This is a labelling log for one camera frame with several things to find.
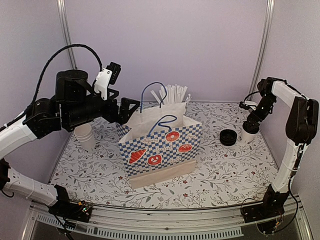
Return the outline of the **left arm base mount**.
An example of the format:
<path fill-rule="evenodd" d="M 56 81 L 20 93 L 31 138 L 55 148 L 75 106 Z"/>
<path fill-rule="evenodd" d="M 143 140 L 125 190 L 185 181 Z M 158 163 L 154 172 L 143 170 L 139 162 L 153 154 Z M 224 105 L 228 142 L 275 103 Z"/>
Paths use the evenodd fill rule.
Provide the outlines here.
<path fill-rule="evenodd" d="M 67 190 L 59 185 L 55 185 L 57 191 L 57 202 L 49 207 L 49 213 L 62 217 L 88 223 L 92 214 L 92 205 L 84 200 L 77 203 L 71 202 Z"/>

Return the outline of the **black plastic cup lid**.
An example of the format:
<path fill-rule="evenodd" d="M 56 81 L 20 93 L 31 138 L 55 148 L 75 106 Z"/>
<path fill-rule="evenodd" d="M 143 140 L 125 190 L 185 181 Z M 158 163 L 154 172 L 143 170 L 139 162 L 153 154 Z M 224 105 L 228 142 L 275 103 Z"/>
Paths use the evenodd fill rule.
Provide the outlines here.
<path fill-rule="evenodd" d="M 247 132 L 248 134 L 252 134 L 252 135 L 254 135 L 254 134 L 257 134 L 258 132 L 251 132 L 251 127 L 250 127 L 250 130 L 244 130 L 245 132 Z"/>

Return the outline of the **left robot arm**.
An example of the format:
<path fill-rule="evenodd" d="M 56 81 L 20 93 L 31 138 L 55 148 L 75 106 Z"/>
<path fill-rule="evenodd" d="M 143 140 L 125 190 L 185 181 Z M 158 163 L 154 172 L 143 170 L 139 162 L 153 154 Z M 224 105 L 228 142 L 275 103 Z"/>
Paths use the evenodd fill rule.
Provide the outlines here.
<path fill-rule="evenodd" d="M 33 102 L 17 121 L 0 132 L 0 188 L 20 194 L 46 205 L 52 214 L 62 217 L 89 211 L 84 203 L 72 203 L 67 190 L 59 185 L 43 184 L 14 170 L 5 157 L 18 148 L 40 140 L 60 130 L 73 132 L 75 128 L 104 118 L 109 123 L 123 125 L 140 106 L 138 100 L 123 97 L 117 103 L 118 91 L 110 89 L 119 70 L 101 70 L 94 82 L 88 83 L 83 70 L 60 71 L 56 75 L 55 94 Z"/>

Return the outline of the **checkered paper takeout bag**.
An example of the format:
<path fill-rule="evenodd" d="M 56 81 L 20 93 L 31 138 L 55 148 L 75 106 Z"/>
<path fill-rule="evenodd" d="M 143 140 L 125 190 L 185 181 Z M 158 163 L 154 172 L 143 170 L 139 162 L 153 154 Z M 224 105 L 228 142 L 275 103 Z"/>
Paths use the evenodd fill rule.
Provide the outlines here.
<path fill-rule="evenodd" d="M 116 124 L 119 151 L 132 189 L 195 170 L 202 123 L 185 115 L 187 103 L 140 107 Z"/>

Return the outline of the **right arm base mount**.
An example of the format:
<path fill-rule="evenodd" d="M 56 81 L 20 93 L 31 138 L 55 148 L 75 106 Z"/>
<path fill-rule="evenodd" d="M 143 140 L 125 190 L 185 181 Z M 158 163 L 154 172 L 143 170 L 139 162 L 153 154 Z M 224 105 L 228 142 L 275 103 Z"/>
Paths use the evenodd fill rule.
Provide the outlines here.
<path fill-rule="evenodd" d="M 244 206 L 247 200 L 253 200 L 258 204 Z M 283 222 L 284 207 L 280 208 L 265 208 L 263 203 L 253 198 L 246 198 L 240 205 L 240 213 L 243 216 L 245 223 L 253 223 L 262 221 L 257 224 L 257 229 L 264 235 L 273 235 L 278 230 L 278 227 Z"/>

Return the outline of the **stack of white paper cups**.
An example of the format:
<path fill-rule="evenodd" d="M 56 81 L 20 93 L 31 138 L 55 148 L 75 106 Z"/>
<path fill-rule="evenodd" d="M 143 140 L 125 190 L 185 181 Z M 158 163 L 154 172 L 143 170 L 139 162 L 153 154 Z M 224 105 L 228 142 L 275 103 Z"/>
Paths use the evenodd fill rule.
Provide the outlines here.
<path fill-rule="evenodd" d="M 95 150 L 96 140 L 93 129 L 89 123 L 77 126 L 74 129 L 74 135 L 84 150 L 89 153 L 92 153 Z"/>

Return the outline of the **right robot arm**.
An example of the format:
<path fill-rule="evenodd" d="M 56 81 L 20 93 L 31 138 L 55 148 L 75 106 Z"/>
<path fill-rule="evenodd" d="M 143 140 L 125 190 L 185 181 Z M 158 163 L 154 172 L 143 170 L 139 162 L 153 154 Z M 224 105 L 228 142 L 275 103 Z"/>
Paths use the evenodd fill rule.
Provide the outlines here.
<path fill-rule="evenodd" d="M 262 218 L 269 218 L 287 200 L 303 155 L 317 134 L 319 103 L 300 93 L 286 80 L 274 77 L 262 79 L 257 84 L 257 92 L 261 96 L 257 105 L 250 105 L 246 100 L 239 104 L 242 109 L 251 110 L 242 124 L 240 141 L 244 144 L 251 142 L 259 132 L 261 122 L 272 113 L 277 100 L 290 107 L 285 125 L 285 153 L 278 173 L 268 186 L 258 208 Z"/>

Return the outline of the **white paper coffee cup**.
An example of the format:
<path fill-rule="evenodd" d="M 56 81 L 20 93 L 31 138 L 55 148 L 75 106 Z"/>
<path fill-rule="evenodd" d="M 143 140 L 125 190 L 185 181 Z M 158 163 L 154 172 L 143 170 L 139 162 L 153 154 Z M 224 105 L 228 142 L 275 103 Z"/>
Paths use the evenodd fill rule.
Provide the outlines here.
<path fill-rule="evenodd" d="M 248 133 L 245 130 L 243 130 L 241 132 L 241 134 L 240 134 L 240 143 L 242 145 L 249 144 L 254 140 L 255 136 L 256 136 L 256 133 L 255 134 L 251 134 L 251 133 Z"/>

